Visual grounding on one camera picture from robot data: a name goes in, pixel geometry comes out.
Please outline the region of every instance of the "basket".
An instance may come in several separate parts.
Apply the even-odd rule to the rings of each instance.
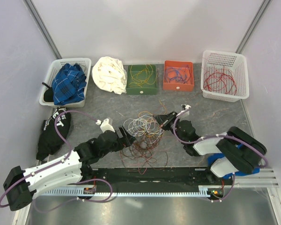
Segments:
[[[175,70],[180,72],[180,69],[186,69],[186,72],[182,71],[189,78],[185,83],[180,83],[176,81],[170,81],[169,77],[176,76]],[[170,61],[166,60],[164,62],[164,73],[163,73],[163,89],[164,90],[179,90],[179,91],[192,91],[194,88],[194,79],[193,79],[193,65],[192,62],[180,62],[180,61]]]
[[[224,69],[231,71],[231,76],[233,77],[236,86],[235,92],[226,94],[226,90],[224,88],[221,89],[222,84],[217,91],[205,90],[204,83],[206,81],[206,73],[210,74],[217,70]],[[227,86],[233,84],[232,80],[227,82]],[[249,78],[246,58],[241,54],[233,52],[204,51],[201,71],[201,89],[203,91],[203,97],[205,98],[227,102],[236,102],[240,99],[248,98]]]
[[[84,100],[80,102],[70,103],[63,105],[64,107],[72,107],[72,108],[81,108],[84,107],[85,104],[85,97],[86,97],[86,91],[88,89],[88,83],[89,83],[89,75],[90,75],[90,66],[91,66],[91,60],[88,58],[72,58],[72,59],[61,59],[61,60],[55,60],[51,63],[49,71],[47,73],[45,83],[51,86],[53,79],[55,78],[56,74],[59,72],[59,70],[65,65],[65,64],[71,64],[74,65],[75,63],[78,63],[81,68],[84,71],[84,74],[86,75],[86,87],[84,88]],[[61,107],[60,105],[55,105],[53,102],[45,102],[44,101],[44,93],[47,90],[47,87],[42,88],[41,96],[39,98],[39,103],[41,105],[48,105],[53,108]]]

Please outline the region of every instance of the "gray floor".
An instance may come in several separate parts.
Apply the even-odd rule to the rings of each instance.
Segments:
[[[181,110],[181,104],[192,106],[190,119],[198,135],[217,134],[238,126],[250,133],[241,103],[229,103],[203,98],[200,90],[201,65],[194,65],[195,88],[193,92],[163,91],[163,65],[157,66],[159,75],[156,96],[116,95],[98,89],[91,81],[86,104],[79,111],[87,112],[98,119],[113,118],[114,127],[123,125],[128,118],[137,118],[139,112],[163,113],[159,100],[168,111]],[[68,141],[77,146],[101,131],[90,119],[72,114],[73,125]],[[206,165],[206,157],[190,157],[182,145],[167,132],[156,151],[167,151],[168,166]],[[64,155],[66,146],[50,159]],[[154,166],[164,166],[166,156],[157,154]],[[92,167],[123,167],[119,153],[109,153]],[[63,203],[68,197],[41,196],[37,199],[40,209],[48,210]],[[47,214],[30,210],[28,225],[275,225],[273,209],[266,190],[234,189],[222,203],[209,203],[196,198],[118,197],[108,203],[74,201]]]
[[[250,133],[244,111],[240,101],[235,103],[223,102],[203,98],[200,89],[201,64],[194,64],[195,87],[192,92],[183,91],[164,91],[162,86],[163,65],[157,65],[158,93],[155,96],[129,96],[126,94],[117,95],[100,90],[90,79],[86,103],[83,108],[76,110],[87,112],[97,119],[104,120],[107,117],[113,119],[113,126],[117,128],[123,125],[128,118],[138,118],[142,111],[151,113],[164,113],[164,108],[159,100],[166,106],[168,112],[181,111],[182,104],[189,104],[192,109],[187,118],[192,121],[198,135],[219,134],[227,131],[231,126],[237,126],[247,133]],[[99,126],[89,118],[73,113],[73,125],[67,140],[72,146],[85,142],[93,137],[98,137],[101,133]],[[175,139],[171,132],[167,131],[155,149],[155,158],[157,162],[153,164],[156,167],[162,167],[166,163],[166,154],[168,153],[168,166],[201,166],[206,164],[206,157],[190,157],[185,153],[182,145]],[[60,157],[68,152],[67,146],[63,146],[50,160]],[[126,166],[136,163],[124,158]],[[109,153],[99,162],[92,165],[98,167],[123,167],[118,152]]]
[[[188,197],[74,201],[47,214],[32,210],[27,225],[277,225],[266,193],[266,189],[234,189],[222,203]],[[68,199],[41,196],[37,206],[49,210]]]

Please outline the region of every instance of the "white plastic basket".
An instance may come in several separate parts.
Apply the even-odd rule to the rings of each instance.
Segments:
[[[65,64],[71,64],[74,65],[75,63],[78,63],[82,70],[84,71],[84,74],[86,75],[86,87],[84,88],[84,100],[80,101],[80,102],[75,102],[75,103],[70,103],[67,105],[64,105],[65,107],[72,107],[72,108],[80,108],[80,107],[84,107],[85,104],[85,98],[86,98],[86,91],[88,89],[88,84],[89,84],[89,75],[90,75],[90,66],[91,66],[91,60],[88,58],[72,58],[72,59],[61,59],[61,60],[55,60],[51,63],[49,71],[47,73],[46,79],[45,79],[45,83],[48,84],[49,86],[51,86],[53,79],[55,78],[56,74],[59,72],[59,70],[63,67],[63,65]],[[53,108],[57,108],[60,107],[60,105],[55,105],[53,102],[45,102],[44,101],[44,93],[47,90],[47,87],[43,87],[42,88],[42,92],[41,92],[41,96],[39,98],[39,103],[41,105],[48,105],[51,106]]]
[[[219,69],[229,69],[232,71],[236,92],[225,94],[225,89],[219,91],[208,91],[204,89],[205,73],[213,73]],[[240,99],[249,97],[249,78],[247,60],[241,54],[233,52],[220,52],[206,50],[203,53],[202,71],[201,71],[201,89],[203,97],[212,98],[227,102],[236,102]]]

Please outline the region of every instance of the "metal floor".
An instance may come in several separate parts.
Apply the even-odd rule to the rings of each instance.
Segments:
[[[41,196],[49,210],[70,197]],[[30,209],[26,225],[277,225],[266,189],[234,189],[222,203],[191,197],[118,197],[74,201],[47,214]]]

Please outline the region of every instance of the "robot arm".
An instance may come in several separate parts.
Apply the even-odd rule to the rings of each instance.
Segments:
[[[252,174],[255,168],[259,166],[261,157],[249,149],[247,146],[240,144],[237,141],[224,138],[223,136],[232,136],[250,146],[254,147],[262,155],[266,154],[266,148],[263,144],[252,138],[250,135],[242,131],[237,127],[231,127],[228,132],[215,136],[214,138],[204,139],[200,142],[196,140],[200,139],[195,132],[195,128],[192,123],[187,120],[180,120],[180,114],[186,109],[189,109],[189,105],[182,105],[183,110],[180,113],[171,112],[167,115],[155,115],[155,119],[164,130],[170,130],[174,133],[175,129],[177,136],[184,142],[194,142],[191,144],[182,143],[186,153],[190,156],[203,156],[205,154],[223,154],[223,157],[212,162],[210,171],[216,177],[223,177],[229,173],[242,172],[244,174]],[[176,127],[174,127],[174,121],[177,119]]]
[[[129,147],[135,141],[123,127],[119,127],[122,137],[114,131],[110,119],[105,119],[101,125],[104,133],[98,138],[92,138],[79,144],[71,151],[70,156],[61,156],[53,161],[40,166],[22,170],[20,166],[13,168],[4,182],[4,189],[23,177],[31,174],[7,193],[7,200],[11,211],[19,210],[32,202],[46,191],[67,184],[86,180],[91,176],[92,169],[89,166],[97,162],[109,152],[120,151]]]

